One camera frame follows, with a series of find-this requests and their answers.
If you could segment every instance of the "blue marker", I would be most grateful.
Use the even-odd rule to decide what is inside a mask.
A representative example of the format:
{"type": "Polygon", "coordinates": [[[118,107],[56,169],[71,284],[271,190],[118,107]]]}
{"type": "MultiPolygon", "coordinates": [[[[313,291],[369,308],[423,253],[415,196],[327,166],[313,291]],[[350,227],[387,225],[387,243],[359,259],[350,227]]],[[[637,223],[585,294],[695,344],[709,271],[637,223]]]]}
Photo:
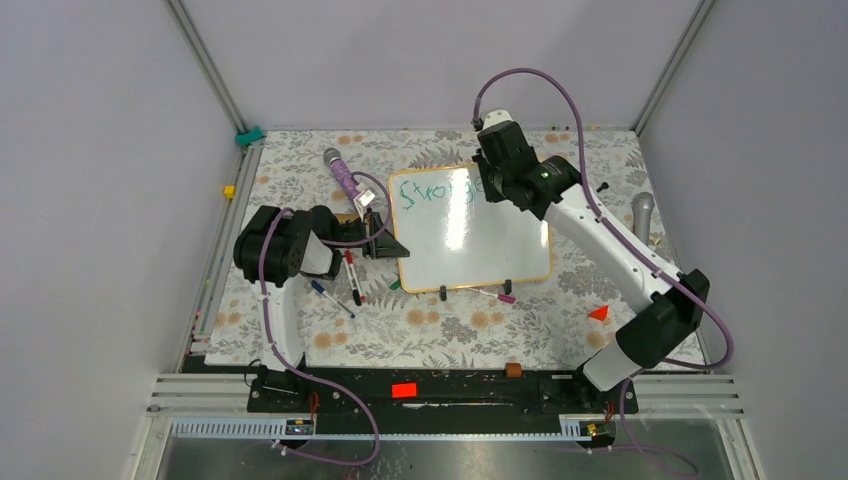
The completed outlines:
{"type": "Polygon", "coordinates": [[[314,289],[315,289],[315,291],[317,291],[317,292],[318,292],[318,293],[320,293],[321,295],[324,295],[325,297],[327,297],[327,300],[329,300],[329,301],[331,301],[331,302],[335,303],[337,307],[339,307],[339,308],[341,308],[342,310],[344,310],[344,311],[346,311],[347,313],[349,313],[349,314],[350,314],[350,318],[356,318],[356,315],[354,315],[354,314],[353,314],[353,312],[351,312],[349,308],[345,307],[344,305],[342,305],[342,303],[341,303],[341,302],[339,302],[339,301],[338,301],[338,300],[336,300],[335,298],[331,297],[329,293],[325,292],[325,291],[324,291],[324,287],[323,287],[323,286],[321,286],[321,284],[320,284],[320,283],[316,282],[315,280],[312,280],[312,288],[314,288],[314,289]]]}

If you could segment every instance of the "purple microphone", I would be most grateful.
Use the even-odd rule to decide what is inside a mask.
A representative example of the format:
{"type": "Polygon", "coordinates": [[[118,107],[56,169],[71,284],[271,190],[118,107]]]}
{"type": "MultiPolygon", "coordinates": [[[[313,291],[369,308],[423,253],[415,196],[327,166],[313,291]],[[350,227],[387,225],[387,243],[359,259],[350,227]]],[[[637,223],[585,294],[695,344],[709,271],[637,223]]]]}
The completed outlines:
{"type": "Polygon", "coordinates": [[[335,148],[328,148],[324,151],[324,161],[330,166],[333,176],[336,177],[339,185],[342,186],[342,190],[344,190],[350,203],[353,204],[353,208],[356,209],[359,218],[364,219],[368,205],[376,198],[374,192],[353,179],[350,170],[348,170],[347,165],[342,160],[342,154],[335,148]]]}

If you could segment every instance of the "small whiteboard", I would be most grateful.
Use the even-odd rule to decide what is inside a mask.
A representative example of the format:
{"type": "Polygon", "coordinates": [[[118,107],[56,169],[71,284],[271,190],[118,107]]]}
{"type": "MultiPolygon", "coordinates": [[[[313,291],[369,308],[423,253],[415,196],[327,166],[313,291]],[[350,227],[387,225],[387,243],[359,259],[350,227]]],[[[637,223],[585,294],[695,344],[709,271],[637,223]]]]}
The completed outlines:
{"type": "Polygon", "coordinates": [[[548,224],[509,201],[489,203],[475,164],[406,170],[389,179],[398,260],[409,293],[544,280],[553,269],[548,224]]]}

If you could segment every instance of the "orange triangle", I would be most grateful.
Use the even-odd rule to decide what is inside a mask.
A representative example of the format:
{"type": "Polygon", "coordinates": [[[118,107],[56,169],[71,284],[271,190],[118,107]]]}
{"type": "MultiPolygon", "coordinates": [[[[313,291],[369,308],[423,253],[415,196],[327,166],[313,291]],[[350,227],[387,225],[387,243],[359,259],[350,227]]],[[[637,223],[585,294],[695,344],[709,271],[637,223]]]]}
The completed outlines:
{"type": "Polygon", "coordinates": [[[607,314],[609,313],[609,305],[604,305],[603,307],[595,310],[590,313],[589,316],[594,318],[595,320],[604,321],[607,319],[607,314]]]}

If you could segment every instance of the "red rectangle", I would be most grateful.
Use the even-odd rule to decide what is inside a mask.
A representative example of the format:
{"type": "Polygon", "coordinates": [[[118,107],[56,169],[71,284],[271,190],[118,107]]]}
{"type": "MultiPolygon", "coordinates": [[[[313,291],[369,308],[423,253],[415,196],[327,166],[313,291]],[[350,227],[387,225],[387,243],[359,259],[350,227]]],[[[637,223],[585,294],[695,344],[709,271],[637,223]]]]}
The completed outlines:
{"type": "Polygon", "coordinates": [[[418,385],[414,383],[396,383],[392,385],[392,398],[412,398],[418,396],[418,385]]]}

